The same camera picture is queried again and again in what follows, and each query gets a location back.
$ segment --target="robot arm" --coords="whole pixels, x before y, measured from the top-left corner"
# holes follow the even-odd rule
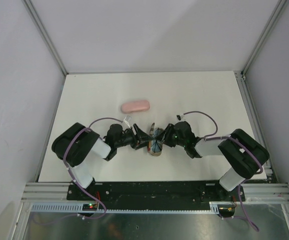
[[[71,141],[80,131],[86,129],[71,145],[66,156],[66,162],[75,180],[83,188],[87,188],[94,180],[85,161],[90,151],[109,161],[117,154],[117,148],[130,145],[133,149],[138,150],[146,147],[149,141],[154,140],[152,136],[143,132],[136,124],[133,125],[133,128],[135,133],[132,128],[123,130],[120,124],[112,124],[105,141],[103,141],[98,133],[86,129],[85,126],[77,122],[54,140],[51,149],[59,159],[63,160]]]
[[[75,123],[53,142],[52,151],[59,159],[63,160],[70,142],[84,128],[80,123]],[[269,159],[268,151],[241,129],[236,129],[230,137],[206,140],[196,137],[188,122],[180,121],[174,125],[168,124],[157,137],[149,136],[136,124],[133,128],[126,130],[123,130],[120,124],[112,124],[105,141],[100,138],[99,134],[88,129],[72,144],[66,161],[75,179],[83,188],[86,188],[94,180],[84,161],[90,151],[109,161],[117,154],[117,148],[130,145],[137,150],[146,147],[152,140],[158,140],[169,147],[183,147],[192,159],[210,155],[224,156],[231,168],[221,177],[219,184],[230,192],[245,179],[250,179],[260,168],[247,152],[242,152],[241,147],[228,138],[245,146],[261,165]]]
[[[167,128],[156,137],[169,147],[181,146],[190,158],[224,156],[231,168],[220,178],[219,184],[228,192],[252,178],[260,169],[255,160],[233,140],[241,143],[255,156],[262,166],[268,159],[268,151],[242,129],[236,129],[230,136],[203,139],[195,137],[189,123],[181,121]]]

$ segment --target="cable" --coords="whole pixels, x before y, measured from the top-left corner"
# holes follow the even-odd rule
[[[218,132],[218,125],[217,125],[216,121],[215,121],[210,115],[206,114],[205,112],[203,112],[203,111],[188,111],[188,112],[185,112],[183,115],[194,114],[194,113],[196,113],[196,114],[202,114],[202,115],[207,116],[209,119],[211,119],[211,121],[213,121],[213,123],[214,123],[214,125],[215,125],[215,131],[214,131],[214,133],[205,135],[205,136],[203,137],[204,140],[206,140],[206,137],[211,137],[211,136],[214,136],[214,135],[217,134],[217,132]]]
[[[101,120],[106,120],[106,119],[115,120],[115,121],[117,121],[117,122],[120,122],[121,124],[123,123],[123,121],[121,121],[121,120],[119,120],[119,119],[117,119],[117,118],[114,118],[114,117],[102,117],[102,118],[99,118],[99,119],[97,119],[97,120],[94,120],[92,123],[90,123],[89,128],[91,128],[91,126],[92,126],[93,124],[95,124],[96,122],[99,122],[99,121],[101,121]]]
[[[263,169],[263,166],[261,165],[261,163],[258,161],[258,159],[255,157],[255,155],[252,154],[252,152],[250,152],[244,145],[242,145],[238,140],[234,139],[233,137],[231,136],[216,136],[216,137],[210,137],[210,138],[207,138],[205,139],[205,141],[212,141],[212,140],[219,140],[219,139],[229,139],[230,141],[234,142],[235,144],[237,144],[239,147],[241,147],[243,150],[246,151],[247,154],[249,154],[249,156],[254,160],[254,162],[258,165],[260,171],[259,172],[256,172],[255,174],[262,174],[264,172],[264,169]],[[251,221],[249,215],[247,214],[247,211],[245,209],[245,206],[243,205],[243,201],[241,199],[241,196],[240,196],[240,189],[241,189],[241,184],[244,184],[246,181],[248,181],[248,179],[245,179],[242,183],[240,183],[238,185],[238,197],[239,197],[239,201],[240,201],[240,205],[241,205],[241,209],[245,215],[245,217],[243,216],[234,216],[233,218],[234,219],[241,219],[241,220],[246,220],[250,225],[251,227],[256,231],[256,232],[260,232],[260,229],[259,227],[253,222]]]
[[[249,156],[254,160],[254,162],[258,165],[260,171],[256,172],[255,174],[262,174],[264,172],[263,166],[261,165],[261,163],[258,161],[258,159],[255,157],[255,155],[253,155],[248,148],[246,148],[244,145],[242,145],[238,140],[234,139],[231,136],[215,136],[215,137],[210,137],[205,139],[205,141],[212,141],[212,140],[221,140],[221,139],[229,139],[230,141],[234,142],[235,144],[237,144],[240,148],[242,148],[243,150],[246,151],[247,154],[249,154]]]
[[[69,175],[70,177],[72,178],[73,182],[80,188],[80,190],[86,194],[88,197],[92,198],[93,200],[95,200],[96,202],[98,202],[99,204],[101,204],[101,206],[103,207],[103,210],[104,212],[99,215],[99,216],[95,216],[95,217],[91,217],[91,216],[84,216],[84,215],[80,215],[79,213],[74,213],[74,214],[69,214],[69,215],[66,215],[66,216],[63,216],[59,219],[56,219],[54,221],[51,221],[51,222],[47,222],[47,223],[40,223],[40,222],[37,222],[33,217],[32,217],[32,221],[37,224],[37,225],[40,225],[40,226],[47,226],[47,225],[51,225],[51,224],[55,224],[59,221],[61,221],[62,219],[65,219],[65,218],[68,218],[68,217],[73,217],[73,216],[78,216],[78,217],[81,217],[82,216],[82,219],[99,219],[99,218],[102,218],[106,212],[107,212],[107,208],[105,206],[105,204],[100,200],[100,194],[98,193],[98,196],[99,196],[99,199],[92,196],[89,192],[87,192],[77,181],[77,179],[75,178],[74,174],[72,173],[71,169],[69,168],[69,164],[67,163],[67,156],[68,156],[68,153],[71,149],[71,147],[73,146],[73,144],[76,142],[77,138],[84,132],[86,131],[91,131],[91,126],[93,124],[95,124],[96,122],[98,121],[101,121],[101,120],[106,120],[106,119],[109,119],[109,120],[115,120],[117,122],[120,122],[120,123],[123,123],[123,121],[119,120],[119,119],[116,119],[116,118],[113,118],[113,117],[102,117],[102,118],[99,118],[97,120],[94,120],[90,125],[89,127],[85,127],[84,129],[80,130],[75,136],[74,138],[71,140],[71,142],[69,143],[68,147],[66,148],[65,152],[64,152],[64,155],[63,155],[63,163],[66,167],[66,169],[68,170],[69,172]]]

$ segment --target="black mounting plate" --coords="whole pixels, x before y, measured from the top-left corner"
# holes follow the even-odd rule
[[[96,182],[86,190],[110,210],[196,211],[210,210],[209,202],[238,200],[238,191],[220,194],[219,181]],[[241,199],[245,201],[243,187]],[[74,183],[68,188],[69,201],[89,201]]]

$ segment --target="white table surface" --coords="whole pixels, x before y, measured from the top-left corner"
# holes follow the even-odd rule
[[[252,137],[253,132],[233,71],[110,73],[67,75],[39,182],[69,182],[63,162],[52,152],[53,141],[74,123],[88,126],[92,121],[113,117],[123,120],[123,103],[146,99],[150,110],[132,113],[131,124],[149,133],[151,124],[166,128],[177,123],[176,115],[203,111],[218,124],[217,136],[241,128]],[[215,126],[205,116],[185,116],[196,136],[213,133]],[[103,120],[92,129],[105,136],[111,124]],[[152,156],[146,148],[118,148],[111,161],[93,153],[86,157],[90,173],[98,182],[107,181],[200,181],[218,180],[231,167],[223,156],[191,159],[182,147],[163,146],[161,156]],[[265,173],[253,179],[265,179]]]

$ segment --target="gray wall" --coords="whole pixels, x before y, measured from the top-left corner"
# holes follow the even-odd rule
[[[240,70],[278,0],[32,2],[67,71],[96,73]]]
[[[63,76],[20,0],[0,0],[0,240],[34,175]]]
[[[289,4],[246,77],[274,167],[289,183]]]

